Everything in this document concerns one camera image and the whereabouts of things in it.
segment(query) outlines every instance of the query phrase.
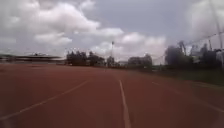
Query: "running track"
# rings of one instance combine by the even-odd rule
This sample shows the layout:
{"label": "running track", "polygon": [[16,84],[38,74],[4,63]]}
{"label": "running track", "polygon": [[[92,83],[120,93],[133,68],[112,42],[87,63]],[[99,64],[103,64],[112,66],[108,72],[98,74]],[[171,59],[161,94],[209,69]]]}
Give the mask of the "running track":
{"label": "running track", "polygon": [[223,128],[224,90],[131,71],[0,65],[0,128]]}

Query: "track lane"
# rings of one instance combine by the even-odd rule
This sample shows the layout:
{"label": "track lane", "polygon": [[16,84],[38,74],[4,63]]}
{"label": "track lane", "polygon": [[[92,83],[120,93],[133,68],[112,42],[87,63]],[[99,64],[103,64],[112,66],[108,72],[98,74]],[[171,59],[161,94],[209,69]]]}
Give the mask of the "track lane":
{"label": "track lane", "polygon": [[67,94],[69,94],[69,93],[73,93],[73,92],[76,91],[77,89],[79,89],[79,88],[81,88],[82,86],[86,85],[86,83],[88,83],[88,81],[89,81],[89,80],[84,81],[84,82],[82,82],[81,84],[79,84],[78,86],[75,86],[74,88],[71,88],[71,89],[69,89],[69,90],[66,90],[65,92],[60,93],[60,94],[57,94],[57,95],[55,95],[55,96],[53,96],[53,97],[47,98],[47,99],[45,99],[45,100],[43,100],[43,101],[41,101],[41,102],[39,102],[39,103],[35,103],[35,104],[31,105],[31,106],[27,106],[27,107],[25,107],[25,108],[23,108],[23,109],[21,109],[21,110],[15,112],[15,113],[11,113],[11,114],[2,116],[2,117],[0,117],[0,121],[5,121],[5,120],[9,120],[10,118],[14,118],[14,117],[16,117],[16,116],[20,116],[21,114],[23,114],[23,113],[25,113],[25,112],[27,112],[27,111],[32,111],[32,109],[35,109],[35,108],[37,108],[37,107],[41,107],[42,105],[45,105],[45,104],[47,104],[47,103],[49,103],[49,102],[51,102],[51,101],[53,101],[53,100],[57,100],[57,99],[63,97],[64,95],[67,95]]}
{"label": "track lane", "polygon": [[87,85],[3,122],[10,128],[124,128],[118,81],[94,70]]}
{"label": "track lane", "polygon": [[4,70],[0,73],[0,117],[63,93],[94,75],[91,71],[76,74],[72,68],[45,65],[38,69],[9,65]]}
{"label": "track lane", "polygon": [[166,89],[177,89],[175,87],[177,85],[164,85],[166,87],[164,88],[164,86],[153,85],[155,79],[149,75],[112,72],[123,82],[132,128],[221,128],[224,126],[224,122],[221,121],[224,117],[223,113],[193,102],[194,99],[191,98],[194,98],[194,95],[187,95],[188,93],[181,92],[181,89],[178,90],[181,95]]}

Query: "sky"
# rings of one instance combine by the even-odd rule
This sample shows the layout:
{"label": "sky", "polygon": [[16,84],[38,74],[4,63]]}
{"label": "sky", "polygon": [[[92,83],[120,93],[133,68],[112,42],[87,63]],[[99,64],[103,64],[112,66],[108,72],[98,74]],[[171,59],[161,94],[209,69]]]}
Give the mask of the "sky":
{"label": "sky", "polygon": [[[223,30],[224,1],[211,1]],[[116,60],[150,54],[161,63],[156,58],[168,46],[214,33],[209,0],[0,0],[0,53],[64,57],[81,50]],[[211,40],[218,48],[218,38]]]}

